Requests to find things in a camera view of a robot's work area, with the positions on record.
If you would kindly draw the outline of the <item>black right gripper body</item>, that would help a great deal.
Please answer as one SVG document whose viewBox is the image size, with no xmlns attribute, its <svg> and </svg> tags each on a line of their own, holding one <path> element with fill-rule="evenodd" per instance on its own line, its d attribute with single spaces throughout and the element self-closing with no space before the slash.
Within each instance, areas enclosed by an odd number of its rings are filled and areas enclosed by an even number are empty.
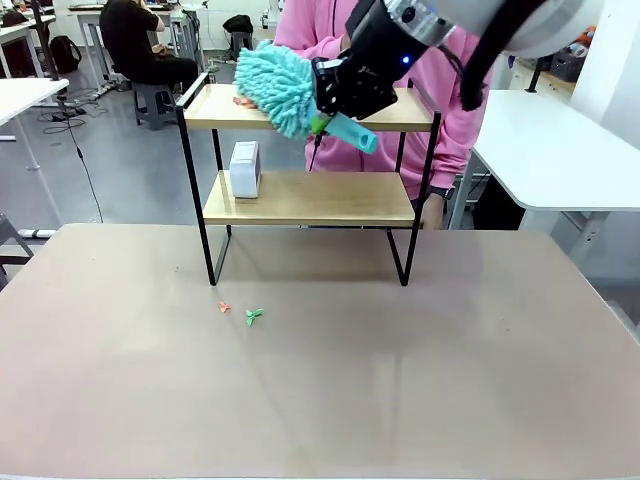
<svg viewBox="0 0 640 480">
<path fill-rule="evenodd" d="M 343 83 L 393 84 L 428 50 L 431 8 L 422 1 L 359 1 L 346 28 Z"/>
</svg>

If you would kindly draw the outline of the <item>person's left hand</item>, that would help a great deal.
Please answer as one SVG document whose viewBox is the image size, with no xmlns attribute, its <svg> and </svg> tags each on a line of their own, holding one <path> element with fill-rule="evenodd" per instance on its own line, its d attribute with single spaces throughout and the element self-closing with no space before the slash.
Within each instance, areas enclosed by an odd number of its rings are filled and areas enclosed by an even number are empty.
<svg viewBox="0 0 640 480">
<path fill-rule="evenodd" d="M 443 197 L 431 194 L 422 208 L 422 223 L 425 230 L 440 230 L 443 224 L 445 200 Z"/>
</svg>

